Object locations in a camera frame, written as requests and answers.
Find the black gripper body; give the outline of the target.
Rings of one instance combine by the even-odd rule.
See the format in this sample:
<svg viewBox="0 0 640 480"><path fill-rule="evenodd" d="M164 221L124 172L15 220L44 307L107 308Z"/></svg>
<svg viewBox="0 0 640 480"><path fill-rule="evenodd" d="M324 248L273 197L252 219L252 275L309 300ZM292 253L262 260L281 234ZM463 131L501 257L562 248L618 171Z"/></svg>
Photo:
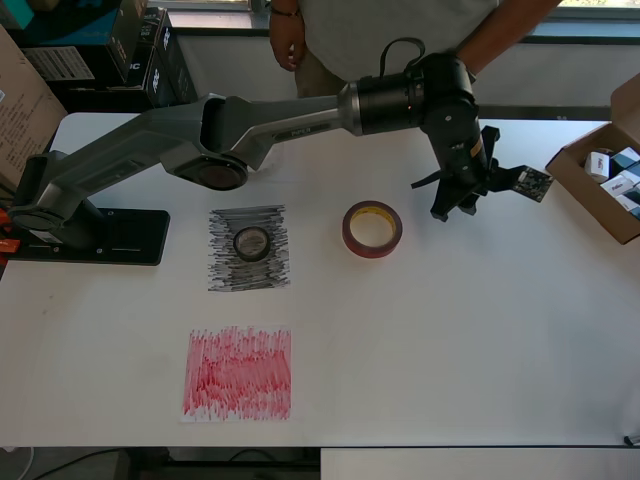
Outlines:
<svg viewBox="0 0 640 480"><path fill-rule="evenodd" d="M432 143L440 167L430 176L431 183L438 183L430 210L434 218L447 220L452 210L459 210L459 202L470 191L475 191L479 199L487 196L482 193L482 184L499 139L499 129L475 127L465 142Z"/></svg>

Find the person's right hand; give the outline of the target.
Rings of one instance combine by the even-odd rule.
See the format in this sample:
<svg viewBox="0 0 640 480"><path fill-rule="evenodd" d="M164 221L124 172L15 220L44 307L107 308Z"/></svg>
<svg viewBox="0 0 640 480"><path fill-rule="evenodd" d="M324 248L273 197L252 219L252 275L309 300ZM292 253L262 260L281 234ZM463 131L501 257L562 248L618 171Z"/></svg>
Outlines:
<svg viewBox="0 0 640 480"><path fill-rule="evenodd" d="M293 72L306 51L304 22L300 15L271 14L269 38L277 63Z"/></svg>

